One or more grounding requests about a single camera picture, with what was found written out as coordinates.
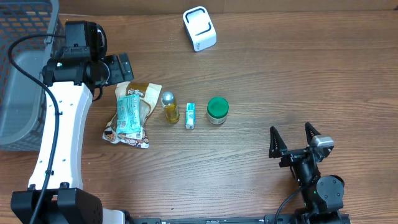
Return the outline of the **yellow oil bottle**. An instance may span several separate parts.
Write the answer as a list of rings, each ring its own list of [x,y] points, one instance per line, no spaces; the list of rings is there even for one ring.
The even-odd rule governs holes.
[[[164,108],[166,120],[175,124],[180,119],[180,113],[175,101],[174,94],[171,91],[165,91],[162,95],[162,107]]]

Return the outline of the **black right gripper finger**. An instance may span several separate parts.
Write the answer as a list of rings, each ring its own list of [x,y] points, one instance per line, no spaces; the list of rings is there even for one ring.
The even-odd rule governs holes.
[[[321,135],[310,122],[305,123],[305,132],[307,137],[308,145],[318,145],[319,139],[318,137]]]
[[[269,157],[282,157],[288,148],[285,145],[285,142],[282,140],[278,130],[274,126],[271,126],[270,128],[270,138]]]

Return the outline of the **teal wipes packet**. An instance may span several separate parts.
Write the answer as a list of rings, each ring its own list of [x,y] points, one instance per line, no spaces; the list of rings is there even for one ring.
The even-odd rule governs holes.
[[[139,95],[121,96],[117,100],[117,128],[118,134],[132,134],[141,130],[139,115]]]

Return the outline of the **small teal white box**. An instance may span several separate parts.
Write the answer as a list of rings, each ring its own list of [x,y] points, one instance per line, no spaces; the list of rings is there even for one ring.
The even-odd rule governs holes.
[[[194,129],[195,128],[195,104],[187,103],[186,107],[186,119],[185,119],[185,127],[186,129]]]

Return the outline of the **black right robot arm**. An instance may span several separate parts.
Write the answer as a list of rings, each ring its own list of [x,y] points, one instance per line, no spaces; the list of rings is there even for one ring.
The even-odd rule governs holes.
[[[299,188],[279,206],[275,215],[266,215],[271,223],[349,223],[343,208],[344,180],[337,175],[322,176],[318,163],[327,158],[335,143],[329,135],[320,134],[309,122],[305,123],[307,145],[289,150],[275,127],[270,128],[269,157],[280,159],[279,167],[288,167]],[[304,207],[292,215],[281,211],[292,198],[301,194]]]

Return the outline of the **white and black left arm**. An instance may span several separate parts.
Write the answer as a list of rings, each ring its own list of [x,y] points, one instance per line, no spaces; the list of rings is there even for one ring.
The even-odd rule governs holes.
[[[129,223],[128,212],[109,210],[83,190],[81,152],[95,90],[134,78],[126,54],[108,55],[97,23],[67,22],[65,45],[42,69],[46,115],[39,156],[25,191],[12,194],[22,223]]]

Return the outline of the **brown white snack bag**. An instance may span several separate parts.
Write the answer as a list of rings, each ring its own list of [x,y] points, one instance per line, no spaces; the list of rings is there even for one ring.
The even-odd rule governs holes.
[[[124,143],[130,146],[147,149],[149,147],[149,139],[147,137],[145,123],[157,105],[161,89],[161,85],[153,83],[122,82],[117,84],[115,90],[116,114],[113,116],[112,120],[107,123],[106,129],[103,131],[103,139],[113,144]],[[118,134],[116,132],[118,121],[117,100],[121,96],[128,95],[139,95],[141,130],[132,134]]]

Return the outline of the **green lid white jar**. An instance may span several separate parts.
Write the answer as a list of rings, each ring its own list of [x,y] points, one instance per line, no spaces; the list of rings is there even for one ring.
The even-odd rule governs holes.
[[[216,96],[207,105],[208,121],[215,125],[223,124],[226,121],[228,111],[228,101],[221,96]]]

